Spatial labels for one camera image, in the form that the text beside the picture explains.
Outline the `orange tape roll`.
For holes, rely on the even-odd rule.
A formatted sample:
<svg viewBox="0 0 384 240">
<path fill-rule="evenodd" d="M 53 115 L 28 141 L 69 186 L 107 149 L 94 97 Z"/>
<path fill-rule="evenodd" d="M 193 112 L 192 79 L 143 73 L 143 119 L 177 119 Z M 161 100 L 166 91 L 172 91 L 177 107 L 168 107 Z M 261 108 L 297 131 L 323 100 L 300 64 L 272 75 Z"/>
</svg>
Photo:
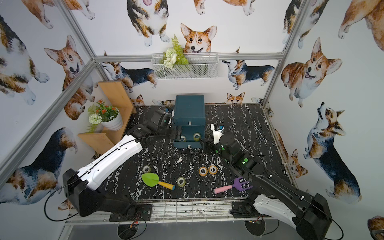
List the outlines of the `orange tape roll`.
<svg viewBox="0 0 384 240">
<path fill-rule="evenodd" d="M 211 165 L 209 166 L 208 171 L 211 175 L 215 175 L 218 172 L 218 168 L 215 165 Z"/>
<path fill-rule="evenodd" d="M 206 167 L 200 167 L 199 168 L 199 175 L 204 177 L 208 174 L 208 169 Z"/>
</svg>

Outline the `yellow-green tape roll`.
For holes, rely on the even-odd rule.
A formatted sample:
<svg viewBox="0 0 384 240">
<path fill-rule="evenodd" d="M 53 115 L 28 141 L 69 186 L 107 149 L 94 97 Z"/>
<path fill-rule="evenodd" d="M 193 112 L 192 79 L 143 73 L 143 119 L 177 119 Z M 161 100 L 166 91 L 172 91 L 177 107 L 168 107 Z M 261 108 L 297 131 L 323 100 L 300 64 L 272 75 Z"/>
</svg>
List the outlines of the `yellow-green tape roll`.
<svg viewBox="0 0 384 240">
<path fill-rule="evenodd" d="M 185 142 L 186 140 L 187 140 L 187 138 L 185 136 L 181 136 L 179 139 L 180 142 Z"/>
<path fill-rule="evenodd" d="M 143 166 L 143 169 L 142 169 L 142 172 L 145 174 L 145 173 L 150 173 L 151 172 L 151 167 L 146 165 L 146 166 Z"/>
<path fill-rule="evenodd" d="M 177 185 L 179 186 L 179 187 L 184 187 L 185 185 L 186 185 L 186 179 L 185 178 L 183 178 L 183 177 L 179 177 L 178 179 L 177 179 Z"/>
<path fill-rule="evenodd" d="M 194 139 L 194 141 L 200 141 L 200 139 L 201 139 L 201 134 L 200 133 L 194 133 L 194 135 L 193 135 L 193 139 Z"/>
</svg>

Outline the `teal drawer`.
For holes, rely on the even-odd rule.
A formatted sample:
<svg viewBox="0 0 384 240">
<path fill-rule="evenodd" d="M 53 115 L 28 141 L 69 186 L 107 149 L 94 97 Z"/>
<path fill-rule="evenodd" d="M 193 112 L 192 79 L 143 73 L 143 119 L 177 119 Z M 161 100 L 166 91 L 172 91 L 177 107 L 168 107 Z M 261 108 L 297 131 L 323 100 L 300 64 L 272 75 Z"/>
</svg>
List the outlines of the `teal drawer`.
<svg viewBox="0 0 384 240">
<path fill-rule="evenodd" d="M 194 141 L 193 139 L 194 133 L 200 133 L 200 140 L 203 140 L 205 138 L 205 126 L 176 126 L 176 136 L 173 141 L 174 147 L 178 149 L 201 149 L 201 142 Z M 179 139 L 181 136 L 185 136 L 187 140 L 180 142 Z"/>
</svg>

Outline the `yellow-green tape roll front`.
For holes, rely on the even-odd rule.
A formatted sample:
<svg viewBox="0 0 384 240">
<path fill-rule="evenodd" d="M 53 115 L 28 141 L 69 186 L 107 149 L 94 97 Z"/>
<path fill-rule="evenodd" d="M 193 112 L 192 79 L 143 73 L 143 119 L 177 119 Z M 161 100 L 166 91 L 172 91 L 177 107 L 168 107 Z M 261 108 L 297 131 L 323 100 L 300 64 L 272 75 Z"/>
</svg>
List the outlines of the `yellow-green tape roll front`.
<svg viewBox="0 0 384 240">
<path fill-rule="evenodd" d="M 179 186 L 179 187 L 184 187 L 185 185 L 186 185 L 186 179 L 185 178 L 183 178 L 183 177 L 179 177 L 178 179 L 177 179 L 177 185 Z"/>
</svg>

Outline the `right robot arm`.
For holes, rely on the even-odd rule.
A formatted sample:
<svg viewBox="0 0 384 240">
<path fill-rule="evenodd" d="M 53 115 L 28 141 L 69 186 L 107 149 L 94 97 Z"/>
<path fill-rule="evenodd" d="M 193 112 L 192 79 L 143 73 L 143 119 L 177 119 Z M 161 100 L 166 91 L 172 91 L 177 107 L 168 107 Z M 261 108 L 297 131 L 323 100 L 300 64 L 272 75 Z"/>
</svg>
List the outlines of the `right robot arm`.
<svg viewBox="0 0 384 240">
<path fill-rule="evenodd" d="M 232 134 L 218 141 L 200 140 L 203 151 L 224 160 L 238 177 L 243 177 L 272 194 L 253 191 L 243 202 L 246 214 L 267 215 L 293 227 L 304 240 L 323 240 L 332 223 L 327 200 L 295 188 L 262 164 L 260 157 L 247 153 Z"/>
</svg>

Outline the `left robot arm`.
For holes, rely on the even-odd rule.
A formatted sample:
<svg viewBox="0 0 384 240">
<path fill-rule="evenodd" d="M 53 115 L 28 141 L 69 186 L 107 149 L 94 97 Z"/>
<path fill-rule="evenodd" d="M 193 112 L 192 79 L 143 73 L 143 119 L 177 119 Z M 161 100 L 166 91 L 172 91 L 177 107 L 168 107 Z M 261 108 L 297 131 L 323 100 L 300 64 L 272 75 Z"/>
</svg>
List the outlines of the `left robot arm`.
<svg viewBox="0 0 384 240">
<path fill-rule="evenodd" d="M 65 196 L 81 217 L 95 212 L 111 212 L 132 218 L 137 204 L 128 194 L 112 196 L 100 191 L 103 181 L 123 163 L 150 145 L 172 135 L 173 116 L 156 110 L 151 119 L 133 126 L 111 149 L 90 164 L 63 174 Z"/>
</svg>

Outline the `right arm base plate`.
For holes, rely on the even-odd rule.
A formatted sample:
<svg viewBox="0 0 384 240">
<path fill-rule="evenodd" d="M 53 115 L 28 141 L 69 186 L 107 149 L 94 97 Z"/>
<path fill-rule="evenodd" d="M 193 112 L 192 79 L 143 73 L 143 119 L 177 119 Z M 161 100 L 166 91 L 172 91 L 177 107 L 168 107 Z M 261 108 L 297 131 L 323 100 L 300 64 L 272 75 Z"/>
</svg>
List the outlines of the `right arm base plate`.
<svg viewBox="0 0 384 240">
<path fill-rule="evenodd" d="M 257 212 L 253 204 L 248 202 L 232 202 L 230 214 L 235 219 L 240 218 L 257 218 L 260 214 Z"/>
</svg>

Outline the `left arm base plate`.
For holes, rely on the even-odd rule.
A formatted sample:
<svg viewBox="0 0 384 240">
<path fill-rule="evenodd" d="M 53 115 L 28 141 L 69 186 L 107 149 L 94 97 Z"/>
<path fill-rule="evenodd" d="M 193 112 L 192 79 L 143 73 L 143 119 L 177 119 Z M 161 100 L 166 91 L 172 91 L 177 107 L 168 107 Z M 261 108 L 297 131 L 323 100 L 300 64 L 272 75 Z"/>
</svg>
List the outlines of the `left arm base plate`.
<svg viewBox="0 0 384 240">
<path fill-rule="evenodd" d="M 127 211 L 122 214 L 112 213 L 109 222 L 133 222 L 140 219 L 149 221 L 153 210 L 152 204 L 139 204 L 130 206 Z"/>
</svg>

